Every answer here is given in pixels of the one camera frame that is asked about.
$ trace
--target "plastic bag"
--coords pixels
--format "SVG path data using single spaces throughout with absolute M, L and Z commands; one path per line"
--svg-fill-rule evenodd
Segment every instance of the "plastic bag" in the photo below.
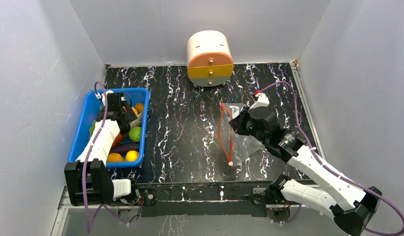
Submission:
M 253 136 L 238 135 L 229 125 L 244 106 L 245 104 L 242 103 L 221 103 L 220 105 L 218 138 L 230 166 L 240 165 L 256 151 L 265 149 L 264 145 Z

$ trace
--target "blue bin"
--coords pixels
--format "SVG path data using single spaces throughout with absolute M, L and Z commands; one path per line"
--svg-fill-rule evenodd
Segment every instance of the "blue bin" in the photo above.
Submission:
M 131 168 L 139 167 L 144 160 L 144 147 L 145 147 L 145 130 L 147 126 L 147 115 L 148 115 L 148 105 L 150 102 L 150 92 L 145 88 L 114 88 L 106 90 L 112 90 L 113 92 L 123 92 L 132 99 L 132 105 L 135 106 L 137 103 L 144 104 L 144 111 L 142 116 L 142 127 L 141 127 L 141 140 L 139 143 L 139 157 L 136 161 L 131 162 L 107 162 L 107 168 Z M 89 129 L 93 121 L 97 117 L 99 108 L 102 102 L 96 99 L 94 95 L 94 90 L 90 91 L 85 98 L 82 113 L 80 114 L 80 120 L 77 125 L 76 134 L 74 135 L 73 144 L 71 145 L 70 153 L 68 154 L 68 161 L 75 162 L 76 159 L 82 154 L 84 148 L 89 142 Z

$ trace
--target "yellow lemon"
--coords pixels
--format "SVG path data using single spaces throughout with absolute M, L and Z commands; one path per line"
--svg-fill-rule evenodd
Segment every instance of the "yellow lemon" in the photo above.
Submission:
M 131 108 L 132 108 L 132 110 L 134 111 L 135 115 L 137 116 L 137 115 L 138 115 L 137 110 L 136 110 L 135 108 L 133 108 L 133 107 L 131 107 Z
M 107 162 L 123 162 L 124 158 L 119 153 L 111 153 L 108 155 Z
M 125 161 L 136 161 L 138 160 L 139 152 L 137 151 L 129 151 L 126 154 Z
M 135 105 L 135 109 L 137 110 L 138 113 L 141 113 L 144 110 L 144 104 L 142 103 L 137 103 Z

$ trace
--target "white wall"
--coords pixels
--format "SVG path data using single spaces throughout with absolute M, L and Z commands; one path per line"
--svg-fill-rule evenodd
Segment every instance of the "white wall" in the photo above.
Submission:
M 0 235 L 49 235 L 104 64 L 68 0 L 0 1 Z
M 404 213 L 404 0 L 333 0 L 299 63 L 328 161 Z M 369 227 L 401 225 L 380 204 Z
M 225 34 L 235 62 L 298 59 L 330 0 L 71 0 L 105 64 L 186 64 L 187 40 Z

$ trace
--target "black marble table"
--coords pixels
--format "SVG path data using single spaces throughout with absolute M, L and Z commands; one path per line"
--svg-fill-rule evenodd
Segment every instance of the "black marble table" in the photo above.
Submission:
M 151 94 L 142 167 L 109 173 L 138 182 L 274 180 L 280 174 L 307 178 L 265 150 L 260 157 L 230 167 L 218 142 L 220 103 L 252 104 L 255 91 L 276 81 L 289 82 L 297 92 L 289 63 L 236 64 L 226 85 L 210 88 L 194 88 L 186 66 L 108 68 L 107 88 L 143 87 Z M 281 126 L 296 130 L 288 88 L 271 88 L 267 95 Z M 301 126 L 312 138 L 299 95 L 297 99 Z

